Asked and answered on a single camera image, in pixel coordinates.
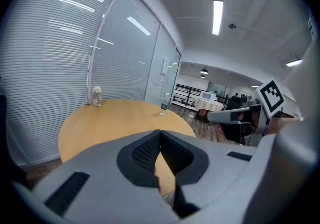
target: metal railing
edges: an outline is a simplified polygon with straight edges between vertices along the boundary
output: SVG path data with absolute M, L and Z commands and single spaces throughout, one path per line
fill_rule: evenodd
M 195 96 L 199 97 L 201 91 L 203 90 L 181 84 L 176 84 L 172 102 L 179 102 L 180 104 L 183 104 L 185 106 L 195 107 Z M 228 95 L 226 97 L 217 95 L 216 98 L 216 101 L 224 104 L 225 106 L 228 104 L 228 101 L 230 99 Z

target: desk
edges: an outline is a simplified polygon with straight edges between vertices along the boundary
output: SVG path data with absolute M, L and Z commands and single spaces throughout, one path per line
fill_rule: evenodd
M 204 99 L 197 98 L 195 101 L 195 109 L 199 111 L 200 109 L 206 109 L 208 111 L 221 111 L 224 105 L 217 101 L 208 101 Z
M 62 162 L 93 145 L 148 130 L 170 130 L 195 137 L 191 127 L 177 114 L 160 106 L 137 100 L 103 100 L 100 107 L 85 105 L 75 110 L 63 123 L 58 139 Z M 161 153 L 156 160 L 160 194 L 175 189 L 175 177 Z

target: office chair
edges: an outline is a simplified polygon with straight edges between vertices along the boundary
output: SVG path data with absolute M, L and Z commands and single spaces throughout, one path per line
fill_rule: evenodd
M 240 107 L 241 107 L 240 98 L 238 98 L 238 100 L 230 98 L 226 106 L 226 110 L 238 109 Z
M 7 99 L 4 95 L 0 95 L 0 150 L 3 162 L 5 166 L 6 174 L 13 180 L 17 181 L 28 187 L 26 172 L 22 170 L 11 158 L 6 139 L 6 120 L 7 120 Z

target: ceiling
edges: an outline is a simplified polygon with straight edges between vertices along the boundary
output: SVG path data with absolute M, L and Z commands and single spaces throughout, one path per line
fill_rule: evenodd
M 235 85 L 239 87 L 242 86 L 251 88 L 251 86 L 260 86 L 262 84 L 260 81 L 257 81 L 253 78 L 236 74 L 224 69 L 186 62 L 182 62 L 180 74 L 199 77 L 202 75 L 202 73 L 200 73 L 202 68 L 206 68 L 208 70 L 208 74 L 205 74 L 206 79 L 232 88 Z
M 301 58 L 311 43 L 309 13 L 302 0 L 222 0 L 218 36 L 212 35 L 213 0 L 161 1 L 174 18 L 185 48 L 202 45 L 213 52 L 215 45 L 228 45 L 225 50 L 219 47 L 218 53 L 255 59 L 270 72 L 278 68 L 281 78 L 292 70 L 284 64 Z M 236 29 L 230 29 L 229 24 L 235 24 Z M 239 51 L 240 47 L 249 50 Z

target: glass jar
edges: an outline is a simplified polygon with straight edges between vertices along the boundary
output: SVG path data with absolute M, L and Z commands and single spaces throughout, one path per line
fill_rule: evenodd
M 94 88 L 92 89 L 92 104 L 93 106 L 101 106 L 102 104 L 102 100 L 101 100 L 101 96 L 102 96 L 102 91 L 100 86 L 94 86 Z

